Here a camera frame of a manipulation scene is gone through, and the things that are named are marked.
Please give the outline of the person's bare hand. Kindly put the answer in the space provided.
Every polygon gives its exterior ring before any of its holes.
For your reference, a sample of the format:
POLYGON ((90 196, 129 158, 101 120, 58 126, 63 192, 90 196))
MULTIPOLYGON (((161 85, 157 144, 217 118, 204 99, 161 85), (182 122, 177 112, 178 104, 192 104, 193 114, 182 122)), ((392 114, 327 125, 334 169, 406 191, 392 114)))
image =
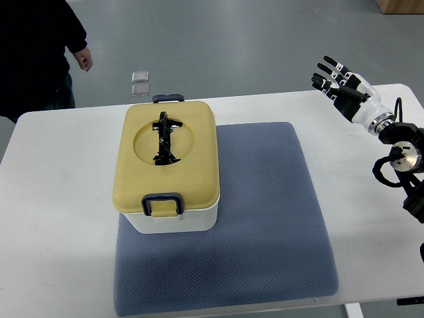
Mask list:
POLYGON ((85 47, 79 52, 73 53, 74 58, 76 59, 81 70, 88 72, 93 66, 93 58, 91 56, 91 51, 88 47, 85 47))

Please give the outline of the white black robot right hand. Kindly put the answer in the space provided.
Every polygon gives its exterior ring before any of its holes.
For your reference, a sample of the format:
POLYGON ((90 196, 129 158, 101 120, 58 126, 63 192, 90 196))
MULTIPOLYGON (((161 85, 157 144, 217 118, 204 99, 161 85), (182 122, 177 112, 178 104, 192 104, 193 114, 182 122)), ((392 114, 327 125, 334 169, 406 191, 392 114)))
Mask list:
POLYGON ((345 119, 373 135, 395 121, 393 112, 382 105, 380 94, 360 74, 329 56, 323 59, 325 63, 317 67, 325 75, 314 73, 312 86, 330 99, 345 119))

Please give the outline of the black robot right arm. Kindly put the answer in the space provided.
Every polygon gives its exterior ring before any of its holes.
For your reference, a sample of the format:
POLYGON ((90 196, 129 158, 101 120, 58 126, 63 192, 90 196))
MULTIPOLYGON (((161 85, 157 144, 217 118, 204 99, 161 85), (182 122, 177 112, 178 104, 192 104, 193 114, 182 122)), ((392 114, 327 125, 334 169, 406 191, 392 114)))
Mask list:
POLYGON ((374 177, 385 186, 401 187, 406 193, 403 208, 423 223, 423 180, 416 175, 423 172, 423 129, 412 123, 382 121, 376 132, 383 144, 392 146, 389 154, 378 159, 372 169, 374 177), (389 163, 398 178, 387 179, 382 166, 389 163))

